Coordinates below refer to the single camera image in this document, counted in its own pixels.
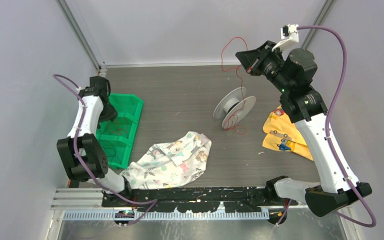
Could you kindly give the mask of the grey plastic spool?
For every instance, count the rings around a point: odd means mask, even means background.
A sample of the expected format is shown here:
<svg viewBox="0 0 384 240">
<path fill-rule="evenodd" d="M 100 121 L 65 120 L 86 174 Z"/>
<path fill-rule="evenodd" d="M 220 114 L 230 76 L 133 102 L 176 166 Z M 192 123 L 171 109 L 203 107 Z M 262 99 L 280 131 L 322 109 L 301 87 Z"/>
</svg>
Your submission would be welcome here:
<svg viewBox="0 0 384 240">
<path fill-rule="evenodd" d="M 213 111 L 213 118 L 222 119 L 222 129 L 231 129 L 252 110 L 256 100 L 255 96 L 247 96 L 245 87 L 238 87 L 217 104 Z"/>
</svg>

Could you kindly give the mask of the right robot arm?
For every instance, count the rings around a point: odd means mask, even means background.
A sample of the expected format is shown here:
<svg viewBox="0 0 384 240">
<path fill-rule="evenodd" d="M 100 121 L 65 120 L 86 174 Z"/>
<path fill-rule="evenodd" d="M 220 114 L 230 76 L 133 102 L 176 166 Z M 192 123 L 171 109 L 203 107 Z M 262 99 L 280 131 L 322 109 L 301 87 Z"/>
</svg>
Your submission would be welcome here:
<svg viewBox="0 0 384 240">
<path fill-rule="evenodd" d="M 290 51 L 287 58 L 275 43 L 236 53 L 246 72 L 266 77 L 281 93 L 280 104 L 308 146 L 319 174 L 319 182 L 279 176 L 266 182 L 265 198 L 271 205 L 284 199 L 306 204 L 313 214 L 325 216 L 372 194 L 369 183 L 362 182 L 348 166 L 327 123 L 328 109 L 311 83 L 318 69 L 314 55 L 305 49 Z"/>
</svg>

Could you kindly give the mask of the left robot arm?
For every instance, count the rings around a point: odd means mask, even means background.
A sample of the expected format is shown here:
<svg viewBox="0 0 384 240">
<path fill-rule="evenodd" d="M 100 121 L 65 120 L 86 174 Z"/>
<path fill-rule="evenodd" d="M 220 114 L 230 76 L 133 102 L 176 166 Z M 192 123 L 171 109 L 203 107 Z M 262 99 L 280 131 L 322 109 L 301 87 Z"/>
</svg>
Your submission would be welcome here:
<svg viewBox="0 0 384 240">
<path fill-rule="evenodd" d="M 99 75 L 92 76 L 88 86 L 80 87 L 66 76 L 54 74 L 53 77 L 76 97 L 78 104 L 71 130 L 56 143 L 67 177 L 78 182 L 93 181 L 106 192 L 115 192 L 115 202 L 128 207 L 134 199 L 130 184 L 110 169 L 108 157 L 96 137 L 100 124 L 114 121 L 118 115 L 110 103 L 109 81 Z"/>
</svg>

